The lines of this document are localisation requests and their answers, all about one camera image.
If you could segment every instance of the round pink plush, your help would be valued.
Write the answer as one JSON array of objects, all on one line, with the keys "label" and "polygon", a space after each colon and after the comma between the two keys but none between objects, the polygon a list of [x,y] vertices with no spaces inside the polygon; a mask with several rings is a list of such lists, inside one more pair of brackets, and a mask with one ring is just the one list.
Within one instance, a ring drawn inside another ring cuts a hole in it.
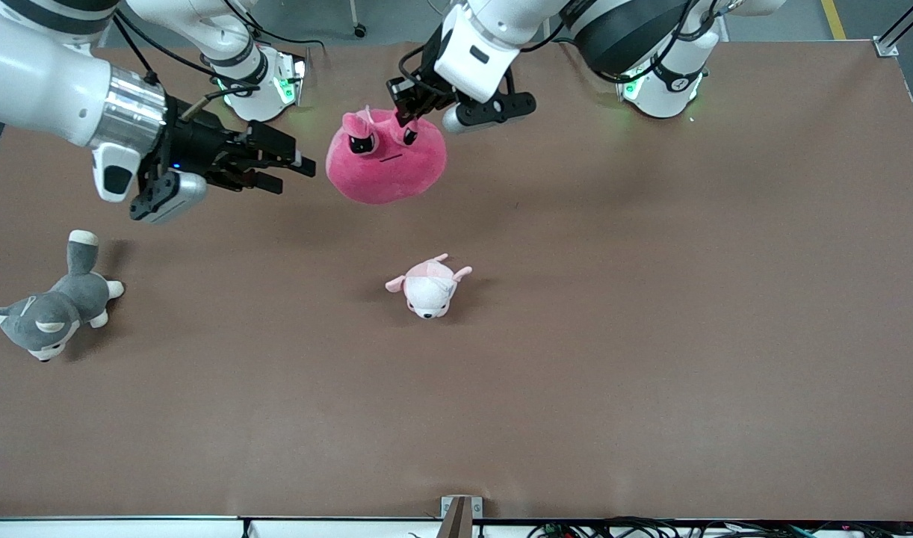
[{"label": "round pink plush", "polygon": [[[353,153],[353,139],[371,137],[374,151]],[[443,174],[447,147],[443,135],[423,119],[401,127],[392,110],[346,113],[330,141],[326,170],[330,183],[345,197],[364,204],[387,204],[415,197]]]}]

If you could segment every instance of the gray floor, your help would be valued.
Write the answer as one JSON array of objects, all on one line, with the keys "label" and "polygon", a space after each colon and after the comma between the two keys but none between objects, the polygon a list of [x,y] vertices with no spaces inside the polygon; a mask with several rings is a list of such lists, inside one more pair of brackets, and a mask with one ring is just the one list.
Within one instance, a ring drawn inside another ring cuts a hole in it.
[{"label": "gray floor", "polygon": [[[444,6],[446,0],[432,0]],[[836,0],[849,38],[872,37],[884,31],[911,0]],[[126,13],[152,38],[167,47],[187,46],[187,40],[172,31],[145,23],[127,7]],[[360,22],[367,37],[354,37],[348,0],[263,0],[253,14],[269,31],[297,40],[322,40],[334,45],[382,45],[400,41],[423,41],[439,24],[440,17],[427,0],[358,0]],[[726,17],[733,41],[830,40],[832,32],[820,0],[787,0],[768,17]],[[109,28],[105,46],[124,47],[125,41]],[[913,90],[913,31],[900,44],[900,62]]]}]

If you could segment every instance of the pink plush toy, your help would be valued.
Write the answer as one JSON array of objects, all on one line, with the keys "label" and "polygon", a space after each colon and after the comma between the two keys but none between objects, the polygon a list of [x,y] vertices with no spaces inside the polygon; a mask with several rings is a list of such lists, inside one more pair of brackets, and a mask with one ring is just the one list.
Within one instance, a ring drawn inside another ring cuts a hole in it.
[{"label": "pink plush toy", "polygon": [[415,197],[443,174],[447,147],[432,123],[413,120],[405,127],[392,110],[344,114],[330,141],[326,169],[345,197],[364,204],[387,204]]},{"label": "pink plush toy", "polygon": [[440,263],[446,258],[447,255],[441,254],[418,263],[406,275],[387,282],[387,291],[398,293],[403,290],[406,307],[424,319],[442,317],[450,309],[450,299],[457,290],[457,283],[473,272],[473,268],[464,267],[454,273]]}]

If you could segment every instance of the brown table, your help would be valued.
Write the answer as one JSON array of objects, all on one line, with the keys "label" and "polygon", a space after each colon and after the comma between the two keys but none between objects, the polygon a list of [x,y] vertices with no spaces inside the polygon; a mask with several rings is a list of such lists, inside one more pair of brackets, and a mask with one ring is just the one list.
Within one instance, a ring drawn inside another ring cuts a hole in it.
[{"label": "brown table", "polygon": [[[318,55],[276,125],[323,163],[341,112],[389,106],[406,49]],[[183,99],[210,88],[150,59]],[[662,122],[563,46],[514,68],[537,112],[449,136],[442,180],[379,208],[322,166],[134,223],[87,151],[7,129],[0,306],[63,275],[76,227],[128,292],[50,364],[0,333],[0,515],[415,516],[466,492],[503,517],[912,520],[896,62],[724,44]],[[419,320],[383,283],[441,252],[476,271]]]}]

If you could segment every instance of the plush paw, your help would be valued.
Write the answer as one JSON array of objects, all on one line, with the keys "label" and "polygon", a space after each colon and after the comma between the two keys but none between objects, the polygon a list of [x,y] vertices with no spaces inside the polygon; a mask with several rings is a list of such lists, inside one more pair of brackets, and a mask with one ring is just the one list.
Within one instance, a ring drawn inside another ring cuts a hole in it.
[{"label": "plush paw", "polygon": [[125,285],[119,280],[108,280],[108,299],[118,299],[125,294]]},{"label": "plush paw", "polygon": [[108,323],[108,310],[102,311],[101,314],[98,314],[98,317],[88,321],[89,326],[98,328],[104,327]]}]

